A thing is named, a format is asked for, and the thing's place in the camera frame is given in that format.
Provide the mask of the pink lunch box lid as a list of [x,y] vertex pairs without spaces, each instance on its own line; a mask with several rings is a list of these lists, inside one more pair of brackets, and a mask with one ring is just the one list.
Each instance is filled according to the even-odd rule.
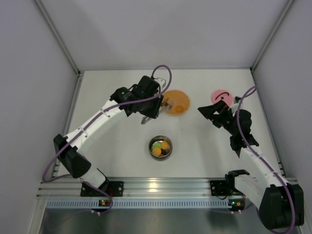
[[212,104],[216,104],[221,100],[224,101],[228,106],[232,106],[234,103],[233,95],[227,90],[219,89],[211,94]]

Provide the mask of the stainless steel tongs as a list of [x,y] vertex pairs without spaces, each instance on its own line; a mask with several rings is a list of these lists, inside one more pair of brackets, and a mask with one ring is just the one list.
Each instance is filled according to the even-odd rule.
[[[169,98],[167,97],[167,98],[165,98],[164,100],[168,100],[168,105],[167,106],[161,106],[160,105],[160,108],[159,108],[159,111],[158,111],[158,114],[157,114],[157,116],[156,116],[156,118],[158,118],[159,117],[159,115],[161,115],[161,114],[163,114],[164,112],[166,112],[166,111],[168,111],[168,110],[170,110],[172,107],[173,107],[173,101],[169,101]],[[156,119],[156,118],[151,118],[151,117],[146,117],[146,116],[144,116],[143,118],[142,118],[142,121],[141,121],[141,124],[146,124],[147,122],[149,122],[150,120],[153,120],[153,119]]]

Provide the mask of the orange round cookie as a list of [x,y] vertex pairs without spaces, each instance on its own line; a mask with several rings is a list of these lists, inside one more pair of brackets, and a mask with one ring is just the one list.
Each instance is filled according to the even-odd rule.
[[183,112],[183,107],[182,106],[177,106],[175,110],[178,113],[182,113]]

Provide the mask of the yellow maple leaf cookie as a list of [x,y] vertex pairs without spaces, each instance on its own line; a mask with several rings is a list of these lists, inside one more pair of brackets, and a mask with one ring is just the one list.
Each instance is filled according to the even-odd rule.
[[162,147],[163,150],[168,149],[169,148],[168,142],[166,142],[166,141],[161,142],[161,147]]

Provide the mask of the green sandwich cookie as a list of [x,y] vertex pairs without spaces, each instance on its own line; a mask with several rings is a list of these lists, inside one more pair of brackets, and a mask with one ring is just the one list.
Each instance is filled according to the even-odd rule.
[[161,145],[161,143],[160,142],[156,142],[156,143],[154,143],[153,144],[153,148],[162,148],[162,145]]

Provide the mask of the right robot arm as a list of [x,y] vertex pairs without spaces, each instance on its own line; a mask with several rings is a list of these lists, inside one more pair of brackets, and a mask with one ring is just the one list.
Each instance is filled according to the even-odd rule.
[[229,192],[242,193],[256,206],[262,224],[268,230],[304,224],[304,193],[291,184],[262,154],[251,133],[252,115],[246,110],[232,109],[222,100],[199,107],[198,111],[212,124],[230,133],[230,146],[242,162],[241,170],[225,175]]

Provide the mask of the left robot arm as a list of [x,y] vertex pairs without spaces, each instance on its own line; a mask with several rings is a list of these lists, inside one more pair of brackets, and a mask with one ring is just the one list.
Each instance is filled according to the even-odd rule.
[[163,100],[161,91],[166,80],[143,76],[130,88],[115,90],[109,100],[84,124],[54,138],[55,150],[61,164],[73,178],[79,178],[96,192],[106,192],[109,180],[87,158],[88,149],[110,128],[133,113],[157,118]]

